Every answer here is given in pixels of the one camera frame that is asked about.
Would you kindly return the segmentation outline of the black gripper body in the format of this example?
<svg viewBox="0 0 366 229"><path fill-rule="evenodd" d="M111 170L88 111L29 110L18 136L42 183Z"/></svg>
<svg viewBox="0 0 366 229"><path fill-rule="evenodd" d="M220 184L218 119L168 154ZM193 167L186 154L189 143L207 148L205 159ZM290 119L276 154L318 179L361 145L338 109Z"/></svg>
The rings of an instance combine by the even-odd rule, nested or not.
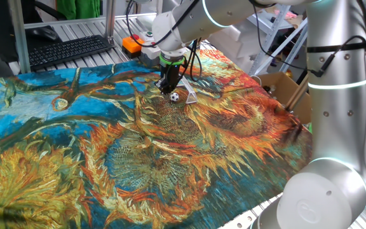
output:
<svg viewBox="0 0 366 229"><path fill-rule="evenodd" d="M161 66L161 86L176 86L180 81L180 64Z"/></svg>

